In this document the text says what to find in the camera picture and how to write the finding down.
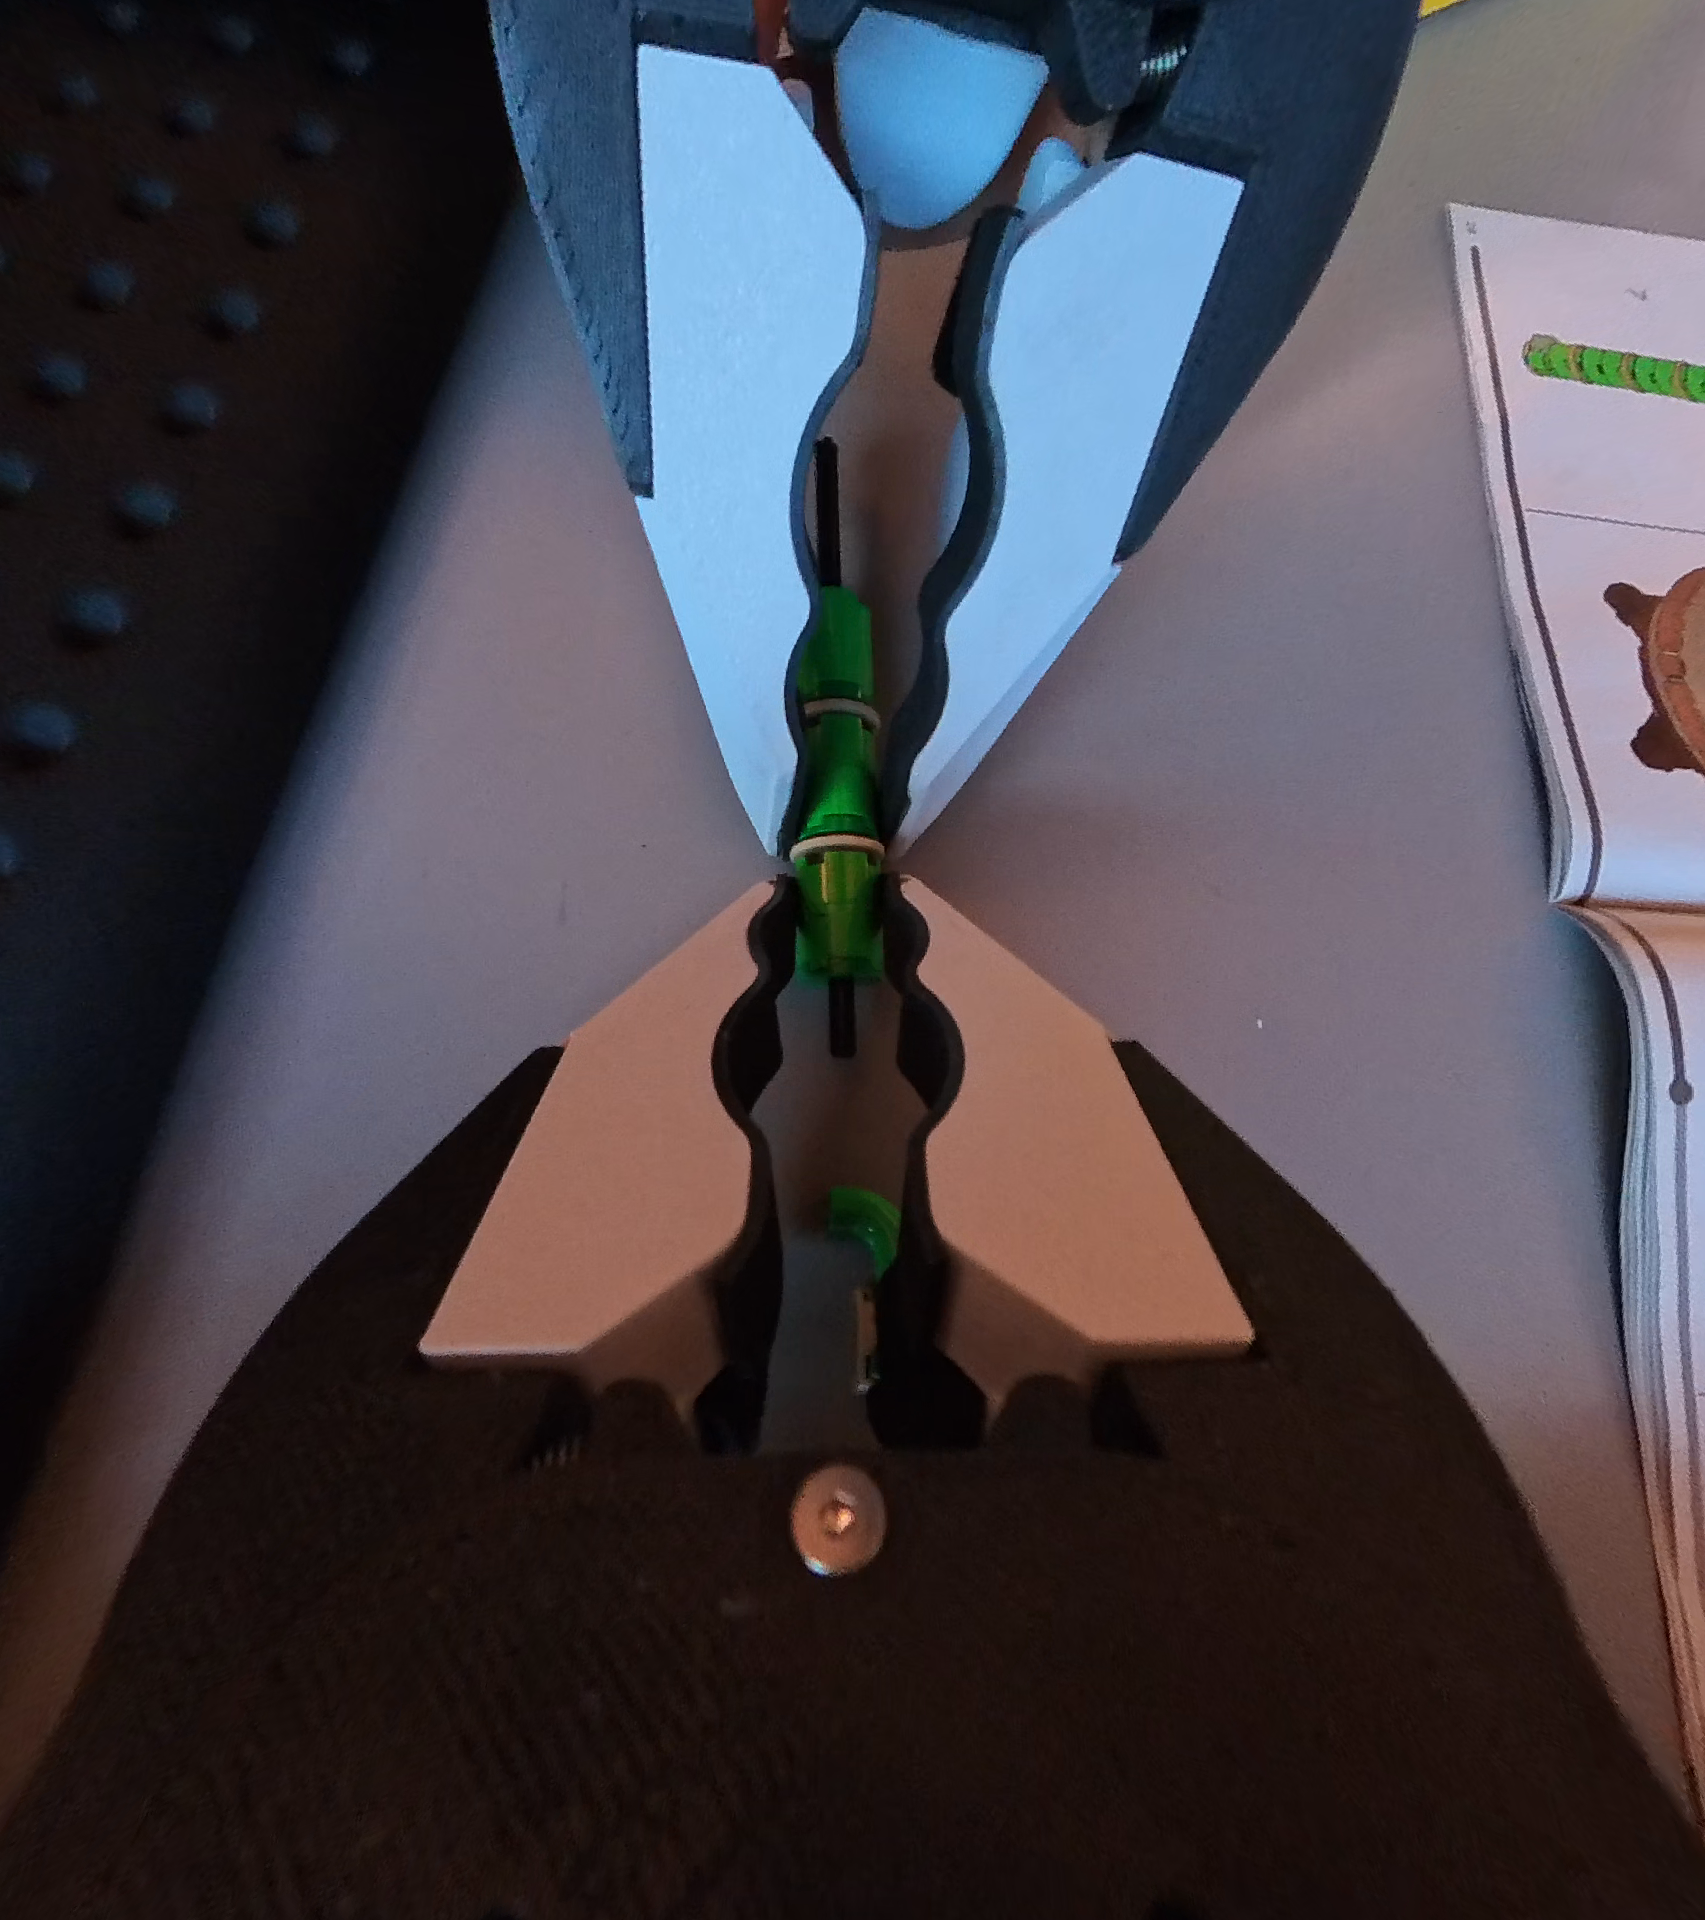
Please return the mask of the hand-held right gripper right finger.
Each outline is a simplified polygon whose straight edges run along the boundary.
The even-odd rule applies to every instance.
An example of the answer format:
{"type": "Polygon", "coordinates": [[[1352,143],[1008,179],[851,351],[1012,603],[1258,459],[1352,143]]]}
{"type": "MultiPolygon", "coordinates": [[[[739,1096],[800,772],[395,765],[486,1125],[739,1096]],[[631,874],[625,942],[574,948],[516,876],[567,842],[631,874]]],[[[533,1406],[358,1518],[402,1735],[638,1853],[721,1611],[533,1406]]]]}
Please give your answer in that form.
{"type": "Polygon", "coordinates": [[[974,1444],[1024,1380],[1243,1358],[1247,1310],[1101,1024],[915,879],[888,879],[881,931],[926,1110],[874,1291],[875,1440],[974,1444]]]}

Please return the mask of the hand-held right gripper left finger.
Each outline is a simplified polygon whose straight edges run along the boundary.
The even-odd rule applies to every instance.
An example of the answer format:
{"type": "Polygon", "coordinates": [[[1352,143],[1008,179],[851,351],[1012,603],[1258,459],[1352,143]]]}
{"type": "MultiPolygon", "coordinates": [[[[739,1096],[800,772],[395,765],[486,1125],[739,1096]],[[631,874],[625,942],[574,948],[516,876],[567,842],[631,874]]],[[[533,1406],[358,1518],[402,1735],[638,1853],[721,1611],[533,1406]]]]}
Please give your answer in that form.
{"type": "Polygon", "coordinates": [[[792,879],[758,881],[564,1040],[419,1352],[655,1382],[751,1451],[783,1294],[768,1146],[792,879]]]}

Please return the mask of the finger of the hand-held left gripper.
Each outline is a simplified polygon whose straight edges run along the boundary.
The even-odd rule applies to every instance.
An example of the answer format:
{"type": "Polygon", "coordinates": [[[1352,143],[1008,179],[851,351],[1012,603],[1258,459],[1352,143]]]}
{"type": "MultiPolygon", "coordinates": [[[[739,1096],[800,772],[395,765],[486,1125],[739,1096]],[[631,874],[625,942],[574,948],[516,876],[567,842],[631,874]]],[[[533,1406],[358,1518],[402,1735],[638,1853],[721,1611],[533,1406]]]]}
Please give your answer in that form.
{"type": "Polygon", "coordinates": [[[981,763],[1120,575],[1120,541],[1243,183],[1151,152],[1035,149],[967,265],[950,374],[964,453],[892,724],[892,845],[981,763]]]}
{"type": "Polygon", "coordinates": [[[870,235],[780,78],[636,53],[652,491],[638,497],[723,765],[768,854],[813,616],[800,470],[864,348],[870,235]]]}

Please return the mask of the small green round piece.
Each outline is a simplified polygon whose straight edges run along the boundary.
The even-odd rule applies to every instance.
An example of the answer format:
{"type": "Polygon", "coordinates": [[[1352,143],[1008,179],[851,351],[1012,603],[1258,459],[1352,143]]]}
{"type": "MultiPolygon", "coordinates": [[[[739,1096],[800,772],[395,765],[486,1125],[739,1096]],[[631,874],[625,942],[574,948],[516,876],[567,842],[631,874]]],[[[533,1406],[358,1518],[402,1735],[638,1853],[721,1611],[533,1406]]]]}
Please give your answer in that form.
{"type": "Polygon", "coordinates": [[[875,1280],[898,1259],[902,1214],[874,1188],[833,1184],[824,1199],[824,1233],[833,1240],[855,1240],[875,1280]]]}

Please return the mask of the green segmented rod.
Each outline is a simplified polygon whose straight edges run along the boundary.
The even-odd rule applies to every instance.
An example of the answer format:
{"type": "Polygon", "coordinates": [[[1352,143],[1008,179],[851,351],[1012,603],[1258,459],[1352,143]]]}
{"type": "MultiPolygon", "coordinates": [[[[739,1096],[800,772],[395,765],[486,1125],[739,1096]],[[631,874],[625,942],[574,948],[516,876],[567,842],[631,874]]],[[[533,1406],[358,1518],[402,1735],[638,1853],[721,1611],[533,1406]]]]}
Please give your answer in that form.
{"type": "Polygon", "coordinates": [[[800,891],[797,968],[824,985],[827,1050],[855,1055],[855,986],[881,973],[879,785],[868,608],[841,584],[838,446],[813,450],[820,611],[797,657],[802,806],[789,860],[800,891]]]}

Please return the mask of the grey desk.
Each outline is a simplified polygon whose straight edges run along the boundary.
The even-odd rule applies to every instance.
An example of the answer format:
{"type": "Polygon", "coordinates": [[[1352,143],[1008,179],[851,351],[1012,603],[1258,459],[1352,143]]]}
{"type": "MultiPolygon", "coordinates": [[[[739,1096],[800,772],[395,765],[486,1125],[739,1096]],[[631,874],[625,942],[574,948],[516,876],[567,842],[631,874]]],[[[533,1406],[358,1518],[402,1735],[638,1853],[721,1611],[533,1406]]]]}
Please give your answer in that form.
{"type": "MultiPolygon", "coordinates": [[[[1617,996],[1543,900],[1453,200],[1705,238],[1705,3],[1427,19],[1294,334],[909,854],[1390,1284],[1681,1790],[1617,1355],[1617,996]]],[[[508,232],[0,1573],[0,1823],[311,1266],[759,860],[508,232]]]]}

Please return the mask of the black studded mat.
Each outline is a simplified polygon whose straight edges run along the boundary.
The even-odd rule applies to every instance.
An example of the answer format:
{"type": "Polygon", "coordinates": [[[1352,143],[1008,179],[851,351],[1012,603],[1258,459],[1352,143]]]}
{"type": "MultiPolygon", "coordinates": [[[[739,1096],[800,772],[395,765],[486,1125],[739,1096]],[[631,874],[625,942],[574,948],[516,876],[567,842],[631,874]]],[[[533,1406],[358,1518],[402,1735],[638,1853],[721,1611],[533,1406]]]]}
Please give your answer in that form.
{"type": "Polygon", "coordinates": [[[0,3],[0,1553],[510,181],[481,3],[0,3]]]}

